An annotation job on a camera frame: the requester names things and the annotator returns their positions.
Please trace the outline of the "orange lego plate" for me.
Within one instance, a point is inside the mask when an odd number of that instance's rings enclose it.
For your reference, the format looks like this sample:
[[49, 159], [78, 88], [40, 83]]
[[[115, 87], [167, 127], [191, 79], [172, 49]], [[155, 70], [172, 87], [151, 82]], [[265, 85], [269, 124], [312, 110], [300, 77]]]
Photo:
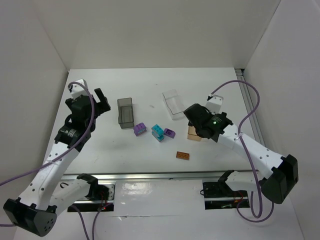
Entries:
[[186, 152], [177, 151], [176, 152], [176, 158], [188, 161], [190, 159], [190, 154], [186, 153]]

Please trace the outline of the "teal arch lego brick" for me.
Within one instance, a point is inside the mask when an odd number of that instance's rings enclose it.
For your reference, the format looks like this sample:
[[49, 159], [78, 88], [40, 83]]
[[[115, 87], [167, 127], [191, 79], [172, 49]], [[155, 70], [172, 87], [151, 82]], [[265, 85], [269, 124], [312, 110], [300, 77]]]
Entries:
[[155, 124], [151, 128], [151, 133], [158, 142], [162, 142], [164, 140], [164, 130], [158, 124]]

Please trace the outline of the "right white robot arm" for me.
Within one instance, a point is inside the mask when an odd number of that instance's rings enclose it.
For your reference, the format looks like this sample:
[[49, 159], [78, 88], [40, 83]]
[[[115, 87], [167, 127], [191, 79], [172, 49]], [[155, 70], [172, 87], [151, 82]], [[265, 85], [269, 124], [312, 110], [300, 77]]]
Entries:
[[184, 115], [199, 137], [222, 144], [243, 158], [249, 154], [254, 168], [262, 176], [259, 181], [262, 194], [275, 204], [283, 203], [299, 180], [298, 160], [294, 156], [273, 152], [241, 133], [225, 112], [212, 114], [195, 103], [184, 111]]

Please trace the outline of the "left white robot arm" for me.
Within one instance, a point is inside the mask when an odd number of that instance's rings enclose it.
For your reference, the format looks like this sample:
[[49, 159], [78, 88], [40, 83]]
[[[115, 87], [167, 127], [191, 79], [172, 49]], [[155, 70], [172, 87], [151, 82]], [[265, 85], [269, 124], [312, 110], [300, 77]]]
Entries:
[[87, 89], [79, 94], [70, 90], [72, 97], [65, 103], [71, 113], [58, 130], [48, 158], [28, 187], [16, 199], [9, 198], [4, 203], [3, 210], [11, 226], [44, 237], [53, 229], [58, 216], [79, 199], [107, 203], [109, 188], [86, 173], [56, 191], [65, 171], [95, 130], [97, 117], [111, 109], [102, 90], [94, 91], [99, 102]]

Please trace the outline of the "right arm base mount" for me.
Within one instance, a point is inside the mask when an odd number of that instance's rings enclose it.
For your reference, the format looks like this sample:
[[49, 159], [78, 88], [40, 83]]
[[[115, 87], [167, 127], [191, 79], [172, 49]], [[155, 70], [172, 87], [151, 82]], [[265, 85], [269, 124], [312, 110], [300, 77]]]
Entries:
[[203, 182], [200, 194], [204, 197], [205, 210], [224, 210], [250, 208], [248, 193], [244, 190], [233, 191], [223, 182]]

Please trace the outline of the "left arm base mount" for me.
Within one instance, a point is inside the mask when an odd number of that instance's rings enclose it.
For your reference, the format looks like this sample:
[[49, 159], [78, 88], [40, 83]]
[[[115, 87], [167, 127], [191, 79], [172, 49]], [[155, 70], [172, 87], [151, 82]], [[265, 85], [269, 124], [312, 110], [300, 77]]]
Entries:
[[104, 184], [105, 188], [101, 190], [96, 197], [89, 199], [82, 197], [73, 203], [82, 213], [113, 212], [116, 185], [111, 182]]

